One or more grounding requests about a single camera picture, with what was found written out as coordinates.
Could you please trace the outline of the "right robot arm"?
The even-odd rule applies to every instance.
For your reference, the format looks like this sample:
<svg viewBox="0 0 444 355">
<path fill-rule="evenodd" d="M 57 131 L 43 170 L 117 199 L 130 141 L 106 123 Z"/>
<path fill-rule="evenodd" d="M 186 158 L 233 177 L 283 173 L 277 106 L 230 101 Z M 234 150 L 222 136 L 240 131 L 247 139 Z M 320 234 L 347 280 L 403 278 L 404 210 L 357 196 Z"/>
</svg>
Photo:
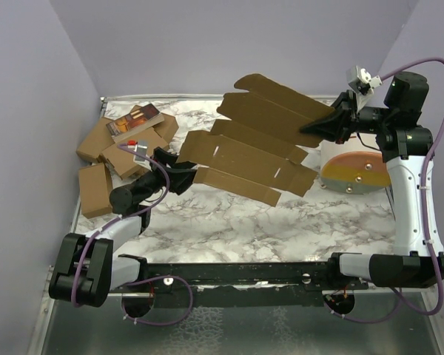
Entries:
<svg viewBox="0 0 444 355">
<path fill-rule="evenodd" d="M 444 280 L 444 248 L 438 235 L 431 192 L 433 145 L 429 129 L 418 124 L 428 94 L 426 78 L 414 72 L 394 74 L 383 108 L 360 107 L 360 97 L 379 79 L 356 78 L 333 103 L 333 113 L 300 128 L 337 144 L 353 133 L 371 133 L 386 164 L 394 202 L 393 254 L 332 256 L 326 283 L 342 289 L 353 277 L 380 287 L 428 288 Z"/>
</svg>

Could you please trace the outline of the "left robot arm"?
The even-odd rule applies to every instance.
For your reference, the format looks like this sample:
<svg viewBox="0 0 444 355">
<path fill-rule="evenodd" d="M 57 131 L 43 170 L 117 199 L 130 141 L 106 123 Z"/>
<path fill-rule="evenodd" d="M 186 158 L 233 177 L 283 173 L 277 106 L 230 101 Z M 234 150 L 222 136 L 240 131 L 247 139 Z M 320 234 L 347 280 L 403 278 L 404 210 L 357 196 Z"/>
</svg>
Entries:
<svg viewBox="0 0 444 355">
<path fill-rule="evenodd" d="M 118 148 L 138 162 L 147 162 L 149 171 L 110 192 L 115 218 L 86 234 L 64 236 L 48 288 L 54 300 L 68 301 L 75 307 L 100 307 L 120 286 L 134 292 L 144 290 L 149 281 L 146 260 L 115 251 L 148 228 L 152 209 L 168 193 L 181 195 L 193 183 L 195 164 L 180 162 L 176 154 L 158 147 L 147 155 L 142 145 L 133 141 Z"/>
</svg>

